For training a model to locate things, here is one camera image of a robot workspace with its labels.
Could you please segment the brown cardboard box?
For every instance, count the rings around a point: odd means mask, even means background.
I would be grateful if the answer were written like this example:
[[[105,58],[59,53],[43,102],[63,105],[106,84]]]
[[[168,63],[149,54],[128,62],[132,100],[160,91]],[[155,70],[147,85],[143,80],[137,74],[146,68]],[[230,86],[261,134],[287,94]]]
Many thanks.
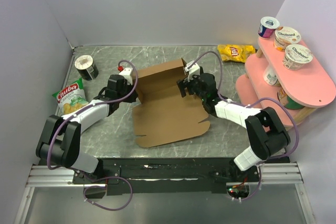
[[[186,77],[180,58],[138,70],[140,104],[132,109],[140,147],[154,147],[201,136],[210,128],[208,113],[194,96],[182,97],[177,81]]]

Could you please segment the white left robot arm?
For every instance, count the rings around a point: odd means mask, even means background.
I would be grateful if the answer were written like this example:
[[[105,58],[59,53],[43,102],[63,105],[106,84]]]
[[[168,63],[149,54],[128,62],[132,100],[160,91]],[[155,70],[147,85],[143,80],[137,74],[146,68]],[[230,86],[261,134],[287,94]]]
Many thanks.
[[[137,78],[123,70],[112,74],[106,87],[83,108],[66,116],[51,115],[45,122],[36,156],[47,162],[49,169],[64,167],[81,171],[92,183],[105,176],[103,160],[80,150],[81,134],[98,121],[109,117],[121,102],[133,103]]]

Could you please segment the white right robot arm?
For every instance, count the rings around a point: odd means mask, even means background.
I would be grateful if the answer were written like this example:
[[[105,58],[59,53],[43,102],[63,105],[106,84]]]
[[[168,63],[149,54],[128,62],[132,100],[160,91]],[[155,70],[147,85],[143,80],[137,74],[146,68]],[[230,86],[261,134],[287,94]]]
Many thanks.
[[[249,147],[231,159],[223,173],[231,181],[243,180],[250,168],[290,144],[290,136],[273,108],[249,108],[224,101],[212,74],[195,74],[176,83],[182,97],[187,94],[197,96],[208,114],[234,122],[247,130]]]

